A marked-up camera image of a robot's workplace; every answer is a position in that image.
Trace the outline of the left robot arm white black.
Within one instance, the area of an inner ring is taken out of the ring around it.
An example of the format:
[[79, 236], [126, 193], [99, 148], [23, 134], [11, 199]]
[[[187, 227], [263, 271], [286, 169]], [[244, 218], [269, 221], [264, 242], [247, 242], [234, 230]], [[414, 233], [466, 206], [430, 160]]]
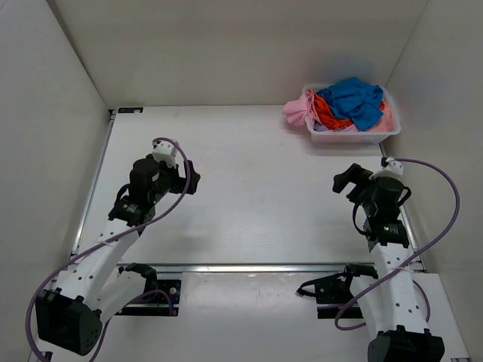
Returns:
[[140, 263], [123, 268], [115, 281], [109, 277], [125, 252], [155, 219], [155, 206], [168, 193], [196, 192], [201, 179], [193, 163], [168, 165], [147, 156], [133, 163], [108, 214], [106, 227], [91, 252], [84, 252], [71, 275], [54, 290], [43, 289], [35, 298], [38, 337], [80, 356], [89, 354], [108, 320], [132, 299], [149, 300], [157, 294], [155, 270]]

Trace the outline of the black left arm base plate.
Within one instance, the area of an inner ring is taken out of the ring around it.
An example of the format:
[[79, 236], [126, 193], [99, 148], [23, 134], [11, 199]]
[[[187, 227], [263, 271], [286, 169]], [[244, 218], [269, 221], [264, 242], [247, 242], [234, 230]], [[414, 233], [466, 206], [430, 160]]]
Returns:
[[118, 267], [118, 274], [133, 272], [144, 279], [141, 297], [122, 308], [116, 316], [177, 317], [182, 281], [161, 278], [150, 265], [132, 263]]

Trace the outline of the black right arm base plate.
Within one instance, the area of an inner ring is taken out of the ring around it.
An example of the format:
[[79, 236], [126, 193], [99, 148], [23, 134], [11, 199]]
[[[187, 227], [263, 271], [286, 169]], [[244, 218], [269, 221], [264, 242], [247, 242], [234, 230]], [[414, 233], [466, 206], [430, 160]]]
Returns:
[[319, 320], [335, 319], [339, 310], [353, 297], [349, 288], [356, 277], [378, 279], [371, 265], [347, 264], [342, 272], [302, 283], [296, 291], [300, 297], [314, 298]]

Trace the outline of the blue t shirt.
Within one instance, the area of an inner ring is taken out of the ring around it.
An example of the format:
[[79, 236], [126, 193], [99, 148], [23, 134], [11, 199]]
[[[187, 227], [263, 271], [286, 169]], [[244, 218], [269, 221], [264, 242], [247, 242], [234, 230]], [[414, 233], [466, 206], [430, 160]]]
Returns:
[[367, 131], [383, 117], [380, 108], [384, 92], [376, 84], [348, 78], [316, 92], [325, 100], [332, 115], [350, 120], [359, 131]]

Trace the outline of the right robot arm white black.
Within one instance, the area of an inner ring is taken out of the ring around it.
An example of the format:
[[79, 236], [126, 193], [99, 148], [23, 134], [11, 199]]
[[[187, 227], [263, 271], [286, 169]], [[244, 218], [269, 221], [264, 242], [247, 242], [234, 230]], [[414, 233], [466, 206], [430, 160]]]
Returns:
[[377, 173], [352, 164], [334, 176], [336, 193], [354, 185], [346, 197], [365, 213], [358, 233], [366, 237], [374, 263], [374, 270], [354, 271], [342, 279], [338, 292], [361, 310], [371, 336], [369, 361], [440, 361], [443, 339], [429, 329], [408, 266], [412, 249], [399, 215], [411, 190], [396, 179], [402, 171], [402, 165], [390, 159]]

